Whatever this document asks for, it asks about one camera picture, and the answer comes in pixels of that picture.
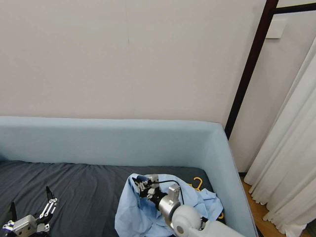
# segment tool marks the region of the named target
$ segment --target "dark gray bed sheet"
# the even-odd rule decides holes
[[[213,191],[206,173],[192,167],[132,167],[70,163],[0,162],[0,224],[12,201],[18,218],[43,210],[45,187],[59,198],[52,237],[116,237],[114,219],[126,179],[132,173],[172,174],[201,189]]]

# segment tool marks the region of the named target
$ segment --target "wooden floor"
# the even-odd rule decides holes
[[[252,200],[252,197],[250,193],[248,192],[250,189],[250,185],[246,184],[242,179],[243,188],[245,189],[247,199],[249,202],[250,209],[252,211],[253,218],[255,220],[256,226],[260,230],[260,232],[263,234],[264,237],[285,237],[285,235],[281,234],[269,221],[263,221],[262,217],[268,213],[268,210],[266,206],[256,204],[254,200]],[[304,231],[301,235],[301,237],[311,237],[310,234],[308,234],[307,231]]]

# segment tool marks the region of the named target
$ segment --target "black cable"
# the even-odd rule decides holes
[[[181,186],[180,186],[180,184],[178,183],[178,181],[175,181],[175,180],[165,180],[165,181],[153,182],[153,183],[154,183],[154,184],[161,184],[161,183],[168,183],[168,182],[175,182],[175,183],[177,183],[177,185],[179,185],[179,187],[180,187],[180,193],[181,193],[181,199],[182,199],[182,203],[183,203],[183,205],[184,205],[182,189],[181,189]]]

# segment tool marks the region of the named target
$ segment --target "light blue shirt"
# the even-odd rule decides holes
[[[168,237],[173,235],[173,230],[166,225],[154,203],[145,197],[139,197],[138,189],[132,180],[132,177],[136,178],[137,176],[138,174],[129,176],[119,199],[118,210],[115,215],[115,230],[119,237]],[[194,207],[210,221],[215,221],[221,214],[223,206],[215,193],[207,189],[198,192],[174,175],[159,174],[158,177],[159,181],[178,181],[185,205]],[[162,192],[168,193],[168,188],[172,183],[159,185]]]

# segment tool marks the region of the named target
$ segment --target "black pole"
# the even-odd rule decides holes
[[[276,9],[277,3],[278,3],[278,0],[267,0],[266,5],[263,9],[261,19],[258,25],[258,29],[255,35],[255,38],[253,40],[246,65],[240,79],[240,83],[239,83],[237,93],[232,105],[231,112],[229,114],[229,117],[226,123],[225,133],[228,139],[231,136],[243,98],[246,94],[246,90],[248,88],[252,73],[255,69],[260,51],[262,49],[269,26],[271,24],[271,21],[273,18],[273,10]]]
[[[273,14],[284,14],[284,13],[315,11],[315,10],[316,10],[316,2],[303,4],[303,5],[296,5],[296,6],[278,7],[273,10]]]

